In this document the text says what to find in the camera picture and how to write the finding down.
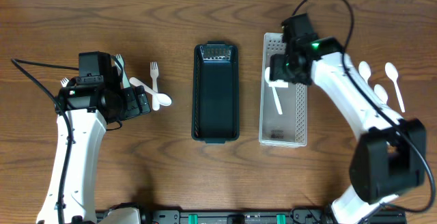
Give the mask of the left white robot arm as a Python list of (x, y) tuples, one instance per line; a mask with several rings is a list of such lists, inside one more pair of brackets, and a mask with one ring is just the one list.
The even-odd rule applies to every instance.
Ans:
[(107, 125), (150, 112), (145, 88), (125, 74), (81, 74), (53, 98), (57, 150), (51, 183), (37, 223), (97, 223), (98, 154)]

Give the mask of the black plastic basket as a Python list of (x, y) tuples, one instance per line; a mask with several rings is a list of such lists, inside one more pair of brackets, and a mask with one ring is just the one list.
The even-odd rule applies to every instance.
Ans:
[(191, 136), (208, 144), (240, 135), (238, 48), (209, 41), (194, 48)]

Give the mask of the pale green plastic fork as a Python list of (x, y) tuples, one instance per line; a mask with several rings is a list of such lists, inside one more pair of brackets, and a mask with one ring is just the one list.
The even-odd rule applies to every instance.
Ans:
[(116, 58), (116, 60), (118, 60), (118, 63), (119, 63), (119, 71), (120, 71), (121, 76), (122, 76), (122, 87), (124, 89), (129, 88), (130, 83), (129, 83), (128, 77), (126, 75), (126, 71), (125, 71), (125, 67), (124, 67), (125, 66), (124, 59), (120, 54), (117, 54), (115, 56), (115, 58)]

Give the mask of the white plastic fork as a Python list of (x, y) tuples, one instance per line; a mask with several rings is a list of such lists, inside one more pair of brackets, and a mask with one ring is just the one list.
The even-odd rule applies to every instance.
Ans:
[[(152, 78), (152, 89), (157, 92), (158, 91), (158, 83), (157, 79), (159, 76), (158, 64), (153, 61), (150, 63), (150, 76)], [(160, 109), (160, 103), (158, 102), (157, 97), (153, 96), (152, 98), (152, 108), (154, 111), (158, 111)]]
[(67, 87), (69, 85), (70, 79), (68, 78), (63, 78), (60, 83), (62, 87)]

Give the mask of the clear plastic perforated basket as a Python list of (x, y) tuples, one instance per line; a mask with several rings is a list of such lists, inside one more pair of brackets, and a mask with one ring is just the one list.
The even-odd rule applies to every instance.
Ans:
[(264, 34), (259, 142), (269, 146), (304, 147), (307, 144), (307, 86), (289, 83), (287, 87), (276, 87), (283, 110), (283, 114), (279, 115), (272, 90), (264, 80), (264, 70), (270, 67), (270, 57), (284, 52), (285, 43), (280, 33)]

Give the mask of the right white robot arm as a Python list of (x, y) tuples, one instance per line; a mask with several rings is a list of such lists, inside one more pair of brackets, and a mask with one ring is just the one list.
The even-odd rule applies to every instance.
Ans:
[(350, 186), (320, 217), (322, 223), (360, 223), (432, 172), (425, 159), (426, 129), (380, 102), (333, 37), (284, 33), (284, 53), (269, 59), (271, 81), (317, 85), (333, 101), (358, 142), (349, 169)]

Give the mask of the white plastic spoon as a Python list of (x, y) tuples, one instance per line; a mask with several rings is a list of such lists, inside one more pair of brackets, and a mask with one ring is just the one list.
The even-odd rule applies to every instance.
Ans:
[(147, 93), (149, 93), (149, 94), (153, 95), (153, 97), (157, 98), (158, 103), (162, 106), (168, 107), (172, 104), (172, 100), (168, 95), (166, 95), (164, 93), (155, 92), (152, 88), (148, 87), (145, 83), (143, 83), (142, 81), (140, 81), (139, 79), (137, 79), (135, 77), (130, 77), (129, 83), (131, 85), (134, 85), (135, 87), (138, 87), (138, 86), (143, 87)]
[(397, 71), (397, 68), (391, 62), (387, 62), (385, 64), (384, 68), (385, 68), (386, 75), (393, 82), (393, 85), (394, 85), (394, 88), (395, 88), (395, 93), (397, 95), (397, 100), (398, 100), (398, 103), (399, 103), (399, 108), (401, 109), (402, 113), (405, 113), (406, 110), (405, 110), (405, 106), (404, 106), (404, 101), (403, 101), (403, 98), (402, 98), (402, 95), (401, 95), (401, 92), (400, 92), (400, 88), (399, 88), (399, 85), (398, 85), (398, 82), (397, 82), (397, 80), (399, 78), (399, 73)]
[(383, 88), (383, 86), (381, 86), (380, 84), (376, 84), (373, 90), (376, 96), (379, 98), (380, 102), (382, 104), (387, 104), (389, 97), (385, 88)]
[(362, 61), (358, 65), (358, 73), (360, 74), (364, 82), (369, 83), (369, 78), (371, 76), (371, 68), (366, 61)]
[(265, 82), (267, 82), (268, 86), (272, 90), (272, 94), (273, 94), (273, 98), (274, 98), (274, 103), (275, 103), (275, 106), (277, 108), (277, 113), (279, 115), (282, 115), (283, 114), (283, 110), (282, 110), (282, 107), (281, 107), (281, 103), (279, 101), (279, 96), (278, 96), (278, 93), (276, 91), (276, 87), (272, 84), (272, 81), (270, 80), (270, 67), (267, 67), (264, 70), (264, 80), (265, 80)]

